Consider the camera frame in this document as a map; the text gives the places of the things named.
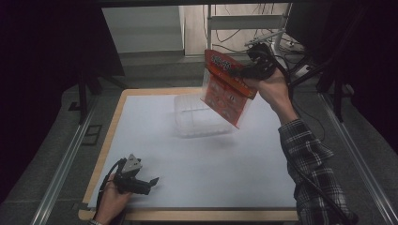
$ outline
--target plaid shirt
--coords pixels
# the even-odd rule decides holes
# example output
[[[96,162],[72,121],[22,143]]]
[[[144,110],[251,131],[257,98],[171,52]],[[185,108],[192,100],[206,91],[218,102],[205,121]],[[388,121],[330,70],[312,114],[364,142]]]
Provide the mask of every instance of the plaid shirt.
[[[295,120],[279,128],[281,145],[307,177],[318,185],[351,220],[358,216],[346,206],[345,195],[326,161],[333,153],[313,135],[302,120]],[[296,170],[287,163],[289,175],[296,183],[294,197],[297,200],[298,224],[342,224],[329,204],[314,190],[303,183]]]

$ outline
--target human hand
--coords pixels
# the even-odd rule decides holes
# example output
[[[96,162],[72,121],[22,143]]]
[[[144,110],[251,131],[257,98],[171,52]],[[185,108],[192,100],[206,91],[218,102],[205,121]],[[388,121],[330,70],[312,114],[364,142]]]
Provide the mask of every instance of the human hand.
[[[114,176],[114,174],[109,176],[108,183],[103,190],[99,209],[94,217],[94,220],[103,225],[109,224],[113,218],[119,215],[119,213],[126,207],[132,194],[131,192],[120,194],[113,181]]]
[[[260,96],[270,105],[271,109],[277,113],[282,125],[298,119],[289,98],[284,75],[278,68],[276,68],[275,72],[266,80],[244,78],[243,81],[248,86],[258,90]]]

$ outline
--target wooden border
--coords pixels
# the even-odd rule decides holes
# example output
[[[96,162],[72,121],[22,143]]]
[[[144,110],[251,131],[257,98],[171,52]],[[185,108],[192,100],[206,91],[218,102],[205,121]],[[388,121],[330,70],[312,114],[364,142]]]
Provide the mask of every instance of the wooden border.
[[[94,168],[87,190],[85,192],[83,203],[89,203],[93,195],[94,188],[100,179],[105,159],[111,148],[117,124],[119,122],[123,106],[127,96],[153,96],[153,95],[182,95],[199,93],[202,88],[160,88],[160,89],[128,89],[123,91],[119,102],[117,103],[114,117],[105,137]],[[79,210],[79,219],[89,220],[94,216],[94,211]],[[255,210],[255,211],[208,211],[208,210],[131,210],[126,214],[126,220],[135,221],[297,221],[296,210]]]

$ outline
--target wall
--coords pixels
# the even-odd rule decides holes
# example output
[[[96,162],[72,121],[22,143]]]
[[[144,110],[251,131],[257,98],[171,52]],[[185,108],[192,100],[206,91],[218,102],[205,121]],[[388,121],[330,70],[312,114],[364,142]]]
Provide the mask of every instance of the wall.
[[[104,8],[102,12],[117,51],[137,53],[183,50],[182,9],[121,7]]]

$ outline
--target white board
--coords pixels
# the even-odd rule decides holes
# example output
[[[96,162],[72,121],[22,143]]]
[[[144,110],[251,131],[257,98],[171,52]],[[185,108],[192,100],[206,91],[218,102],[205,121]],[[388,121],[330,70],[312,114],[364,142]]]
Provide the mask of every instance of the white board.
[[[262,98],[254,99],[240,129],[187,139],[176,131],[174,97],[127,97],[88,207],[95,207],[106,173],[131,153],[142,160],[138,179],[160,180],[149,195],[133,195],[129,207],[295,207],[295,184],[286,169],[280,123]]]

